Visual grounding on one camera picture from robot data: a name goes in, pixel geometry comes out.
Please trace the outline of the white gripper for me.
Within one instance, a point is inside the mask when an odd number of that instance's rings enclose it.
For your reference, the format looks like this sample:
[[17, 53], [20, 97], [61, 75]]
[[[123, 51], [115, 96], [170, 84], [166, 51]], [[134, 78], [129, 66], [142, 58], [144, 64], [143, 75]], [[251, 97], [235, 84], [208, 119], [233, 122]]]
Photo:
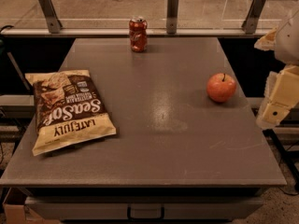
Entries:
[[277, 60], [290, 63], [278, 73], [270, 72], [266, 80], [256, 123], [263, 130], [272, 129], [299, 104], [299, 7], [288, 13], [278, 29], [275, 27], [259, 38], [254, 48], [274, 49]]

